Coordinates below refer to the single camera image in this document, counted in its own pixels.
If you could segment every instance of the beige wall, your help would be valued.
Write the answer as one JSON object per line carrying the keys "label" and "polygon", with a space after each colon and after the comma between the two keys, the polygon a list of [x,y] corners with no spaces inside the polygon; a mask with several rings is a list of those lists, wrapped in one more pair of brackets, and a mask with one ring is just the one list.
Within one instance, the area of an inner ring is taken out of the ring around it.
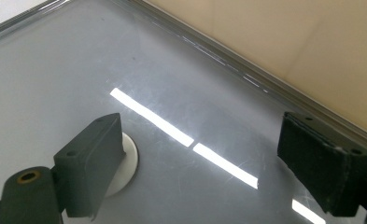
{"label": "beige wall", "polygon": [[367,0],[148,0],[367,131]]}

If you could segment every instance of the gray tray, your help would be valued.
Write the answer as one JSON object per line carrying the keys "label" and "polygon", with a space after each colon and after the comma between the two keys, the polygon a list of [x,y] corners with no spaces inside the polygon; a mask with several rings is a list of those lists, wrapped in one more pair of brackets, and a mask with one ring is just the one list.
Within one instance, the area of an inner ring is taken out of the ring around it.
{"label": "gray tray", "polygon": [[325,215],[276,156],[285,111],[337,117],[144,5],[49,1],[0,25],[0,196],[9,176],[51,167],[120,112],[139,168],[93,223],[363,222],[362,208]]}

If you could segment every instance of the glossy surface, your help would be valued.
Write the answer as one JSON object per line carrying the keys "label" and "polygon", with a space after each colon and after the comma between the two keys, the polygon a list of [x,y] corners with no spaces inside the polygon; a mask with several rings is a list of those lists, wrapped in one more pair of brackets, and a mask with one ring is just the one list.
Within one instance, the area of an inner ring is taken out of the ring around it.
{"label": "glossy surface", "polygon": [[120,112],[139,168],[94,223],[364,220],[324,215],[276,156],[290,108],[116,3],[74,1],[0,39],[0,195],[9,176],[51,167],[92,120]]}
{"label": "glossy surface", "polygon": [[147,0],[367,131],[367,0]]}

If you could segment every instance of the white disc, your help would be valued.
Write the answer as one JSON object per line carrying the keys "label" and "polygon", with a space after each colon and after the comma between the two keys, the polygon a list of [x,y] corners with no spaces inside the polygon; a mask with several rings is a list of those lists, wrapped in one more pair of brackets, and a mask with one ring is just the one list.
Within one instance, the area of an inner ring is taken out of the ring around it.
{"label": "white disc", "polygon": [[126,133],[122,134],[122,147],[125,151],[125,158],[122,159],[116,174],[110,182],[105,197],[122,190],[132,179],[137,168],[138,153],[133,139]]}

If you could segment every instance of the gray surface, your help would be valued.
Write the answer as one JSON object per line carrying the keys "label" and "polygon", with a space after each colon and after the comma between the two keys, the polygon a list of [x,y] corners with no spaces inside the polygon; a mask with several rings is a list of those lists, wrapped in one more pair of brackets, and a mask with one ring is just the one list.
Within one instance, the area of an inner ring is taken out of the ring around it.
{"label": "gray surface", "polygon": [[[113,98],[118,88],[191,137],[184,147]],[[139,170],[94,223],[311,223],[324,215],[276,156],[284,105],[139,15],[75,1],[0,39],[0,195],[5,180],[52,156],[92,120],[120,112]],[[259,179],[252,188],[193,151],[203,144]],[[90,223],[66,219],[65,223]]]}

